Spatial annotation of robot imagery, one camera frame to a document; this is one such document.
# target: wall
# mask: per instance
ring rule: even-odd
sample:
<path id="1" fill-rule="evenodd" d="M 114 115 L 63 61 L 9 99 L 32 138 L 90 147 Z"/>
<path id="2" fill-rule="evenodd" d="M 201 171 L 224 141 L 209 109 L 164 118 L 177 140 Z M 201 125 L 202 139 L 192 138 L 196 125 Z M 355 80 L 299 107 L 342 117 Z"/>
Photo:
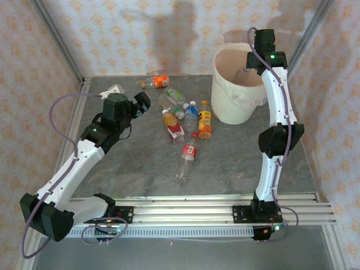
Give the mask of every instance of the wall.
<path id="1" fill-rule="evenodd" d="M 14 269 L 24 219 L 19 201 L 52 176 L 62 140 L 48 109 L 78 84 L 29 0 L 0 3 L 0 268 Z M 64 131 L 74 101 L 54 112 Z"/>
<path id="2" fill-rule="evenodd" d="M 211 74 L 216 48 L 275 28 L 290 59 L 320 0 L 44 0 L 83 75 Z"/>
<path id="3" fill-rule="evenodd" d="M 360 5 L 334 1 L 291 78 L 303 145 L 323 198 L 360 268 Z"/>

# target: gray floor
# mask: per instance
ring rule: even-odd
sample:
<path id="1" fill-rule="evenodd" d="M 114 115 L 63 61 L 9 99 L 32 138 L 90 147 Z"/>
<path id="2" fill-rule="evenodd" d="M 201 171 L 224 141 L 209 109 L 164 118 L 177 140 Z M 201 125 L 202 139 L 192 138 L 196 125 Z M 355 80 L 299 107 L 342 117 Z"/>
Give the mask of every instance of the gray floor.
<path id="1" fill-rule="evenodd" d="M 300 226 L 290 239 L 274 243 L 244 239 L 120 238 L 109 246 L 87 246 L 80 239 L 70 238 L 51 241 L 37 256 L 33 269 L 333 269 L 321 226 Z"/>
<path id="2" fill-rule="evenodd" d="M 122 85 L 132 98 L 141 91 L 143 77 L 93 78 L 90 93 L 106 91 L 115 83 Z M 187 101 L 210 101 L 212 76 L 173 76 L 171 83 Z M 148 90 L 150 110 L 132 121 L 130 138 L 119 141 L 90 171 L 76 190 L 75 197 L 90 197 L 102 192 L 113 198 L 125 196 L 170 196 L 209 194 L 252 194 L 259 182 L 262 155 L 258 148 L 259 133 L 268 128 L 267 104 L 257 107 L 251 118 L 241 125 L 213 120 L 213 136 L 198 140 L 198 154 L 191 179 L 184 184 L 174 181 L 176 162 L 183 145 L 174 145 L 162 122 L 156 100 L 162 92 Z M 102 111 L 102 102 L 88 98 L 81 119 L 79 135 L 92 118 Z M 282 170 L 279 193 L 314 192 L 315 186 L 299 143 L 290 153 Z"/>

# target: white bucket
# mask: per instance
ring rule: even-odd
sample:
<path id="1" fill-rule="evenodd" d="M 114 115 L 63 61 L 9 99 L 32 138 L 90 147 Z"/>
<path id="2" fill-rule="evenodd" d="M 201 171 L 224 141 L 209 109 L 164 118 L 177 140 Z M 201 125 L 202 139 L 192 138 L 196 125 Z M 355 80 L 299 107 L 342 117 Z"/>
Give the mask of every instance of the white bucket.
<path id="1" fill-rule="evenodd" d="M 222 47 L 214 57 L 211 107 L 214 115 L 226 124 L 247 121 L 255 108 L 267 101 L 257 71 L 245 69 L 250 51 L 247 43 L 232 43 Z"/>

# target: clear plastic bottle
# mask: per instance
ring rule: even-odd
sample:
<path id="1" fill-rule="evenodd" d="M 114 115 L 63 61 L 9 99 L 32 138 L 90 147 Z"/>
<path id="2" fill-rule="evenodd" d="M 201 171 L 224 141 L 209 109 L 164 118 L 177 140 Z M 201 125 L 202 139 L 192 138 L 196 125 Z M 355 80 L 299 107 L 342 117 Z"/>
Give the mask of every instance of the clear plastic bottle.
<path id="1" fill-rule="evenodd" d="M 175 104 L 179 107 L 182 107 L 185 104 L 185 98 L 184 96 L 177 91 L 174 87 L 166 87 L 165 88 L 165 94 L 168 95 L 168 97 L 175 102 Z"/>
<path id="2" fill-rule="evenodd" d="M 183 108 L 185 110 L 185 130 L 188 132 L 194 132 L 197 128 L 197 119 L 199 118 L 199 111 L 196 108 L 196 102 L 191 101 L 190 105 L 188 103 L 185 103 L 183 105 Z"/>
<path id="3" fill-rule="evenodd" d="M 173 113 L 177 119 L 183 119 L 185 113 L 178 108 L 174 101 L 171 100 L 170 97 L 166 93 L 163 93 L 157 99 L 159 104 L 163 107 L 163 109 L 168 110 L 170 113 Z"/>
<path id="4" fill-rule="evenodd" d="M 199 138 L 208 139 L 212 136 L 212 110 L 206 100 L 201 102 L 199 109 Z"/>
<path id="5" fill-rule="evenodd" d="M 185 140 L 184 138 L 184 130 L 176 119 L 175 115 L 173 115 L 168 110 L 163 110 L 163 122 L 168 129 L 171 140 L 173 143 L 180 143 Z"/>
<path id="6" fill-rule="evenodd" d="M 188 176 L 191 173 L 192 163 L 195 160 L 197 148 L 196 148 L 197 133 L 191 134 L 191 139 L 184 146 L 181 158 L 177 163 L 175 178 L 177 181 L 185 182 L 188 180 Z"/>
<path id="7" fill-rule="evenodd" d="M 170 83 L 169 77 L 166 75 L 147 78 L 146 80 L 142 80 L 140 82 L 142 88 L 166 87 L 169 86 L 169 83 Z"/>

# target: bottle label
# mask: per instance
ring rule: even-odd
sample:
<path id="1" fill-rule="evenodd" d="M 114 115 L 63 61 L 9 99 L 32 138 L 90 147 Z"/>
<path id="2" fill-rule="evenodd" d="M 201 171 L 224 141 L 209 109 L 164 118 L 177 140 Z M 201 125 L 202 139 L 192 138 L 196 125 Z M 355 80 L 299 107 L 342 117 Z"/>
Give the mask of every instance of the bottle label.
<path id="1" fill-rule="evenodd" d="M 179 99 L 179 98 L 182 98 L 182 94 L 181 94 L 179 91 L 175 90 L 175 89 L 169 89 L 169 90 L 167 90 L 166 94 L 167 94 L 169 97 L 171 97 L 171 98 L 173 98 L 173 99 L 175 99 L 175 100 L 177 100 L 177 99 Z"/>
<path id="2" fill-rule="evenodd" d="M 210 111 L 201 111 L 199 113 L 199 132 L 203 130 L 207 130 L 211 133 L 211 126 L 210 126 L 210 120 L 211 120 L 212 114 Z"/>
<path id="3" fill-rule="evenodd" d="M 174 141 L 174 139 L 179 136 L 185 135 L 185 132 L 179 123 L 177 123 L 176 125 L 168 125 L 167 128 L 172 141 Z"/>
<path id="4" fill-rule="evenodd" d="M 156 88 L 166 87 L 169 85 L 169 78 L 167 76 L 153 77 L 153 80 L 154 80 L 154 86 Z"/>
<path id="5" fill-rule="evenodd" d="M 186 108 L 185 114 L 196 114 L 197 116 L 199 112 L 194 105 L 190 105 Z"/>
<path id="6" fill-rule="evenodd" d="M 185 145 L 184 149 L 182 150 L 182 154 L 183 155 L 190 155 L 193 158 L 195 158 L 197 149 L 195 147 L 193 147 L 192 145 Z"/>

